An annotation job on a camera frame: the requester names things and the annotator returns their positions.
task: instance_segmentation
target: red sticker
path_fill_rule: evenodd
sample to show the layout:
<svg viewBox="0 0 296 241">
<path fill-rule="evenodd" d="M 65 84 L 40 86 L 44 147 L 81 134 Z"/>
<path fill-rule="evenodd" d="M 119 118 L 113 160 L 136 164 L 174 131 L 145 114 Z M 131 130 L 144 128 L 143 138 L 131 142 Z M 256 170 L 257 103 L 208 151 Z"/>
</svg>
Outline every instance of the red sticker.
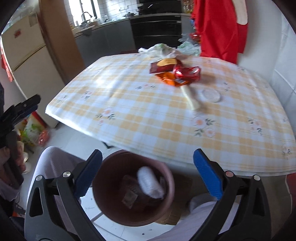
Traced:
<svg viewBox="0 0 296 241">
<path fill-rule="evenodd" d="M 15 39 L 21 35 L 20 29 L 15 31 Z"/>
</svg>

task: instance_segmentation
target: checkered tablecloth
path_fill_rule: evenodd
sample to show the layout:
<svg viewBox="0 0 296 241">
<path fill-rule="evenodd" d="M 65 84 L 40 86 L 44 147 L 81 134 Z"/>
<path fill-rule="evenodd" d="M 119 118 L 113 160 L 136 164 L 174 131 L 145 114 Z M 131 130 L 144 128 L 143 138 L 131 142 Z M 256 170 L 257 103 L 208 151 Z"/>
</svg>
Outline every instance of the checkered tablecloth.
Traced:
<svg viewBox="0 0 296 241">
<path fill-rule="evenodd" d="M 188 56 L 201 80 L 190 85 L 203 105 L 193 113 L 179 88 L 149 74 L 155 61 L 140 54 L 102 57 L 75 77 L 47 106 L 58 121 L 109 145 L 195 168 L 201 148 L 224 170 L 240 175 L 296 171 L 289 120 L 266 80 L 216 58 Z M 214 88 L 221 101 L 206 102 Z"/>
</svg>

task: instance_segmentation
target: white floor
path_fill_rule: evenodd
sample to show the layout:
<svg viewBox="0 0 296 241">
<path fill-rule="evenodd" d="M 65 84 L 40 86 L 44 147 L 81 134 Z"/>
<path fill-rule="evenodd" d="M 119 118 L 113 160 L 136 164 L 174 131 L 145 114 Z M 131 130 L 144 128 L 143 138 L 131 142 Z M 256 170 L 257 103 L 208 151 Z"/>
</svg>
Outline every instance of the white floor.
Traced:
<svg viewBox="0 0 296 241">
<path fill-rule="evenodd" d="M 51 130 L 50 134 L 51 138 L 46 147 L 56 146 L 85 160 L 90 156 L 94 149 L 99 149 L 103 153 L 103 158 L 106 158 L 108 155 L 118 150 L 117 148 L 107 149 L 102 142 L 75 131 L 61 123 L 57 128 Z M 44 149 L 45 148 L 37 148 L 35 153 L 30 155 L 28 162 L 32 164 L 33 169 Z M 19 205 L 24 209 L 26 208 L 33 172 L 34 170 L 31 170 L 31 172 L 24 174 L 25 180 L 22 184 L 19 201 Z M 81 206 L 89 218 L 94 217 L 100 212 L 94 201 L 92 188 L 90 188 L 87 194 L 81 198 Z M 158 223 L 152 223 L 142 227 L 127 227 L 111 221 L 105 215 L 95 221 L 94 226 L 107 241 L 144 241 L 156 237 L 173 227 L 171 225 L 162 225 Z"/>
</svg>

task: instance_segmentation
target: refrigerator door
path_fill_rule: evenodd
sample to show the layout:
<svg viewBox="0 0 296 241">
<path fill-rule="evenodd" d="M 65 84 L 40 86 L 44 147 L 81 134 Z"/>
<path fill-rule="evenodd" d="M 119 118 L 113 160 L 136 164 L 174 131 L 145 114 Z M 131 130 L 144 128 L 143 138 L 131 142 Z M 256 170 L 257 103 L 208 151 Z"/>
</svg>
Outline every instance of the refrigerator door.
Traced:
<svg viewBox="0 0 296 241">
<path fill-rule="evenodd" d="M 14 72 L 27 58 L 45 46 L 37 14 L 22 18 L 2 35 L 7 62 Z"/>
<path fill-rule="evenodd" d="M 57 120 L 45 114 L 47 104 L 65 87 L 49 53 L 44 46 L 23 62 L 13 73 L 16 83 L 26 98 L 41 96 L 37 113 L 51 127 Z"/>
</svg>

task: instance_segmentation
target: bolt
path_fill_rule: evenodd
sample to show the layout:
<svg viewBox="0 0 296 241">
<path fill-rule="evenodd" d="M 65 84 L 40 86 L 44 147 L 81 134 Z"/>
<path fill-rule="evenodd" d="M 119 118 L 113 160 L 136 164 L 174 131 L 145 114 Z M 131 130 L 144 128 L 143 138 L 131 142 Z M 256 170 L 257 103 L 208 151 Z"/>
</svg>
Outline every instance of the bolt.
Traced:
<svg viewBox="0 0 296 241">
<path fill-rule="evenodd" d="M 255 179 L 256 181 L 260 181 L 260 180 L 261 180 L 261 177 L 258 176 L 258 175 L 254 175 L 254 179 Z"/>
<path fill-rule="evenodd" d="M 226 175 L 227 177 L 233 177 L 233 176 L 234 176 L 234 174 L 233 174 L 232 171 L 226 171 L 226 172 L 225 172 L 225 175 Z"/>
<path fill-rule="evenodd" d="M 36 177 L 36 181 L 40 181 L 42 179 L 42 176 L 41 175 L 38 175 L 37 177 Z"/>
<path fill-rule="evenodd" d="M 69 177 L 71 175 L 71 172 L 66 171 L 63 173 L 63 177 Z"/>
</svg>

